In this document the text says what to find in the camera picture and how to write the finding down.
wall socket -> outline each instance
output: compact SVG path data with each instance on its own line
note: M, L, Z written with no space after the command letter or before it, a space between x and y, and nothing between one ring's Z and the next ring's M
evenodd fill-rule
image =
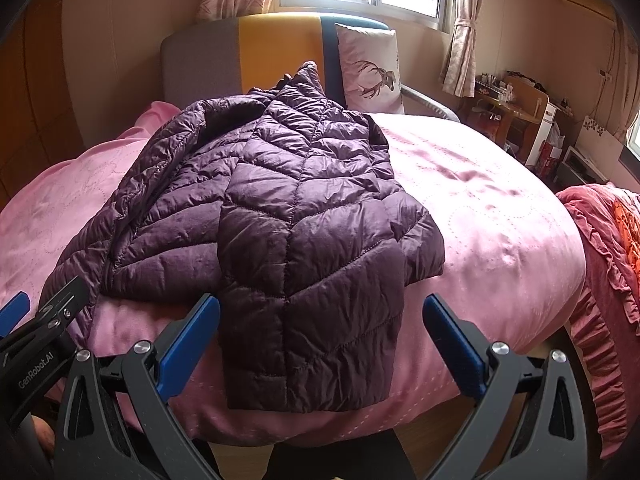
M600 70L600 77L605 81L611 81L611 74L609 72L605 72L604 70Z

pink comforter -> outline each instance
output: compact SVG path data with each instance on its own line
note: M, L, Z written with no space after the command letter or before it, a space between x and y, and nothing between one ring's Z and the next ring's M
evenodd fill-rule
M146 140L177 112L154 103L136 127L58 164L0 213L0 304L24 290L38 303L58 255L105 202ZM210 345L171 405L192 436L260 445L315 446L409 422L458 391L422 326L422 300L439 292L490 339L523 351L569 317L584 281L571 217L529 171L475 131L436 118L373 115L390 144L396 178L428 207L445 239L442 276L409 286L387 400L354 412L271 413L226 408L220 349ZM90 349L121 353L153 339L189 305L100 298ZM123 405L129 420L130 407Z

wooden cabinet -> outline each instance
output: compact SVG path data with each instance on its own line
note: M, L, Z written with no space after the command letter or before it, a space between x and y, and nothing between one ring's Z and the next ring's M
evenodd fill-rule
M531 151L529 156L527 157L527 161L525 163L526 166L535 166L538 161L538 157L540 156L540 148L542 147L542 143L546 140L551 131L551 126L554 123L554 117L556 116L556 112L558 108L551 104L547 103L545 108L545 113L542 116L542 122L540 123L540 128L536 133L536 138L533 141L533 146L531 147Z
M0 44L0 209L84 151L66 84L62 0L31 0Z

white pillow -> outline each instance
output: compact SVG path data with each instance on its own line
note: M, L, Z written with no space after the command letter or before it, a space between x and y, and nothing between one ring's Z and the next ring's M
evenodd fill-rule
M404 114L396 32L338 24L335 31L347 108Z

window frame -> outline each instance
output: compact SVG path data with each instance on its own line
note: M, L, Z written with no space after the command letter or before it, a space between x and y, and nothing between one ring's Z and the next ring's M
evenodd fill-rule
M629 136L629 141L627 143L627 147L634 152L634 155L637 158L640 158L640 144L636 143L636 139L638 138L638 130L640 129L640 117L636 117L634 121L634 125L631 126L631 135Z
M449 0L438 0L438 15L428 16L415 10L383 4L380 0L280 0L280 7L297 7L322 11L347 11L369 15L374 18L395 18L408 22L416 22L436 30L446 30L450 17Z

